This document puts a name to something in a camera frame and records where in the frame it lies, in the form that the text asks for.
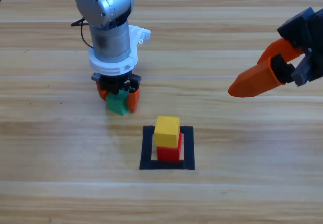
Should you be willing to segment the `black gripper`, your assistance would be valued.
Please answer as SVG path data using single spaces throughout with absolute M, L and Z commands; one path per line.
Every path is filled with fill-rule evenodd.
M 128 92 L 127 105 L 130 112 L 135 112 L 140 99 L 141 76 L 129 71 L 122 75 L 108 76 L 100 73 L 93 73 L 91 79 L 97 83 L 97 90 L 100 97 L 106 100 L 110 93 L 118 94 L 120 90 Z
M 322 10 L 309 7 L 282 24 L 258 64 L 240 73 L 228 89 L 233 97 L 256 97 L 286 83 L 297 86 L 322 77 Z M 295 68 L 287 62 L 304 54 Z

